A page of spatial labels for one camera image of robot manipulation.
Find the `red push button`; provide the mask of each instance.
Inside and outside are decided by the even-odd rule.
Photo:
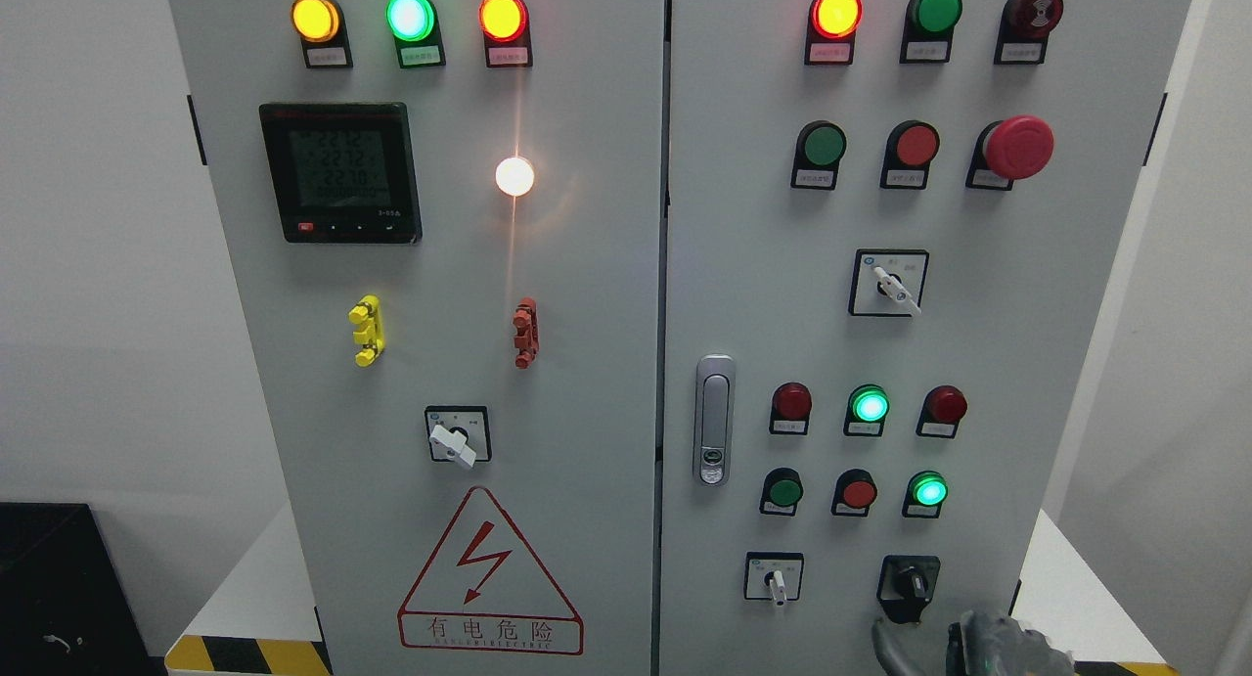
[[[1008,25],[1019,38],[1042,40],[1060,24],[1063,0],[1009,0],[1004,9]]]
[[[939,423],[958,423],[969,412],[969,401],[957,387],[940,386],[926,394],[926,413]]]
[[[1014,115],[992,131],[983,141],[987,166],[1005,180],[1025,180],[1038,175],[1052,159],[1055,138],[1052,128],[1038,115]]]
[[[895,156],[909,168],[921,168],[930,163],[939,151],[939,131],[925,123],[905,128],[895,140]]]
[[[878,488],[870,481],[851,481],[844,488],[844,503],[853,510],[865,510],[878,498]]]
[[[774,411],[781,418],[801,421],[813,412],[813,396],[801,383],[786,383],[774,391]]]

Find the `lightning bolt symbol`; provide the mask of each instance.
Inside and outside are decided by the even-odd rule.
[[[488,578],[491,578],[491,575],[495,573],[497,568],[500,568],[500,565],[505,563],[505,560],[508,558],[508,555],[513,553],[513,550],[508,550],[496,553],[487,553],[483,556],[475,556],[473,558],[470,558],[473,555],[475,550],[477,550],[478,546],[487,540],[487,536],[491,535],[491,531],[495,528],[496,525],[492,525],[491,522],[483,522],[482,527],[478,527],[478,533],[473,536],[473,540],[470,542],[470,546],[466,547],[466,552],[461,555],[459,560],[457,560],[458,567],[470,566],[471,563],[481,563],[483,561],[492,561],[492,560],[496,561],[495,566],[492,566],[487,571],[487,575],[482,577],[482,581],[478,581],[477,586],[466,591],[466,601],[462,605],[470,605],[470,601],[481,596],[482,593],[478,592],[478,588],[482,588],[483,583],[486,583]]]

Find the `red triangle warning sign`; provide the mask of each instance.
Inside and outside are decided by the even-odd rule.
[[[582,617],[482,486],[461,501],[397,618],[412,648],[582,653]]]

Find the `orange indicator light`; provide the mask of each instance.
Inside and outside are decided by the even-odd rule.
[[[813,26],[823,38],[848,38],[860,24],[860,0],[814,0]]]

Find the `white indicator light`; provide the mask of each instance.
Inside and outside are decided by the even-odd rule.
[[[535,185],[535,168],[531,160],[513,155],[496,166],[496,187],[511,198],[520,198]]]

